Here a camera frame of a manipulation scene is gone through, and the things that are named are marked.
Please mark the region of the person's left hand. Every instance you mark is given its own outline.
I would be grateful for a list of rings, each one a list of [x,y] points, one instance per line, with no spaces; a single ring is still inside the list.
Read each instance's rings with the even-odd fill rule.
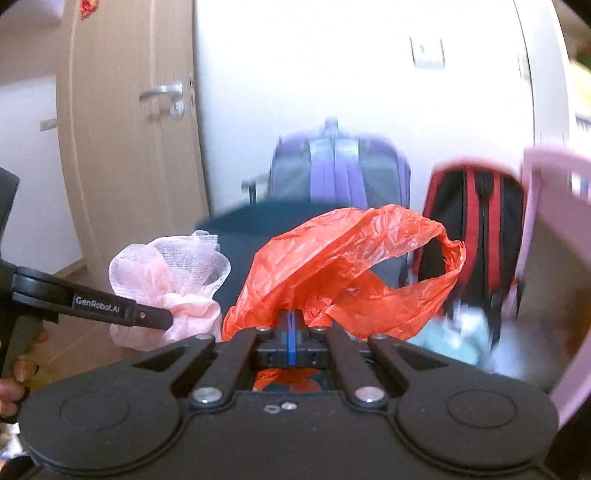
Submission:
[[[16,419],[23,401],[29,394],[27,382],[33,379],[40,369],[37,350],[48,339],[49,333],[42,327],[32,344],[15,359],[9,376],[1,379],[2,423],[12,423]]]

